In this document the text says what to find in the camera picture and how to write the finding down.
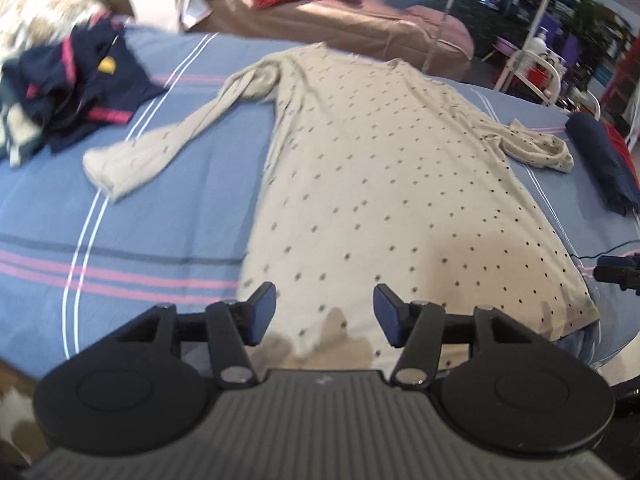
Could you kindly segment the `blue striped bed sheet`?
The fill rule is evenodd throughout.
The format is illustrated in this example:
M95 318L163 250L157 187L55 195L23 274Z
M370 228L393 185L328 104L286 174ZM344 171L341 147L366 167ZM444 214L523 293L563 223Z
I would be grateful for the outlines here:
M62 153L1 168L1 356L35 378L157 304L194 313L252 293L241 297L238 288L273 102L235 103L159 176L121 198L89 180L84 158L178 124L215 99L233 74L266 55L312 44L139 26L127 26L125 37L165 92L142 104L126 126L101 128ZM418 72L448 84L501 125L518 122L566 144L574 165L565 174L518 160L510 166L558 233L599 311L596 322L552 341L590 364L611 359L638 334L639 300L596 282L594 259L610 249L636 249L638 219L605 203L563 115Z

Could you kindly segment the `floral beige quilt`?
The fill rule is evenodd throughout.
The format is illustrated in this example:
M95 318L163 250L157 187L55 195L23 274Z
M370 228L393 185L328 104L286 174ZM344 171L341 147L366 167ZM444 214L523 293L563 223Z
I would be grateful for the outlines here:
M98 0L1 0L1 58L56 44L105 11Z

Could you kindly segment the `dark navy folded towel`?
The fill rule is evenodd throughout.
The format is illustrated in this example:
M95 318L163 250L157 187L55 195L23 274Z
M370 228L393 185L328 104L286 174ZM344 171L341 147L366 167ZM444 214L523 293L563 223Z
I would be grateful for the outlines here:
M571 114L565 130L605 203L616 214L638 214L639 180L630 151L617 130L587 113Z

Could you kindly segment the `white floor lamp stand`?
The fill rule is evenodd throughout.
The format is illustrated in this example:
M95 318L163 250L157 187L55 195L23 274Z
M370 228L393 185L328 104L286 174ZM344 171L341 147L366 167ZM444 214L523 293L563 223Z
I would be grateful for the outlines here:
M460 23L469 33L474 56L484 61L497 58L495 44L502 40L515 50L525 49L536 36L549 0L427 0L442 12L438 36L446 26Z

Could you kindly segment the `white metal trolley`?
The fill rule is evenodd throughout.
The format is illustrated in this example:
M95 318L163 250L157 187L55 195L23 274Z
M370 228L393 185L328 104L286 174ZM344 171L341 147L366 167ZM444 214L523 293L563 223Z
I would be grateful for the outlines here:
M554 107L565 115L590 113L595 120L602 115L598 98L589 90L564 84L565 67L552 51L537 54L532 50L516 50L504 64L494 90L508 92L513 81L533 93L542 105Z

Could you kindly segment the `beige polka dot shirt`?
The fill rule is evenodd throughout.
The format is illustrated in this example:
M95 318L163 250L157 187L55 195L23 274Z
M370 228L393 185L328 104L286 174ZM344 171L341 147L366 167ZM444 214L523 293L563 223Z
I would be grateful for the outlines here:
M390 370L372 294L453 314L495 307L550 340L596 322L582 274L512 160L569 172L566 144L501 125L405 62L323 44L264 56L178 124L88 151L89 180L121 198L159 176L235 103L276 117L238 292L264 281L276 313L253 363Z

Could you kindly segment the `navy pink clothes pile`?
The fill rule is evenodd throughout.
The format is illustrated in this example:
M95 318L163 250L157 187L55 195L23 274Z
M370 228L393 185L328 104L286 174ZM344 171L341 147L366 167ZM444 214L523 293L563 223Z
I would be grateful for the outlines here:
M128 47L124 23L104 14L56 44L1 65L1 157L22 166L43 148L59 153L103 126L126 126L165 88Z

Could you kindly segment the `white lotion pump bottle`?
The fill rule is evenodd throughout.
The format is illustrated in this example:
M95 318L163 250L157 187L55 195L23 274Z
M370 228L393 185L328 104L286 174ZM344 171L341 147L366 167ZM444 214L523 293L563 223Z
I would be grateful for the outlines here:
M532 52L533 54L536 54L538 56L543 56L544 54L546 54L548 50L547 32L547 29L541 27L538 30L538 34L529 41L527 45L527 51Z

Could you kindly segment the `brown covered massage bed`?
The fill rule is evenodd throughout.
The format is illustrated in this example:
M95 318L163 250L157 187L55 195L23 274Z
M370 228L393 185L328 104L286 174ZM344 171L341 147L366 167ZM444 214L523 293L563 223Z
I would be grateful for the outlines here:
M288 40L327 46L389 61L401 58L423 73L453 80L471 65L474 42L451 15L378 0L351 6L336 0L296 1L260 10L254 0L208 0L212 9L194 29L244 38Z

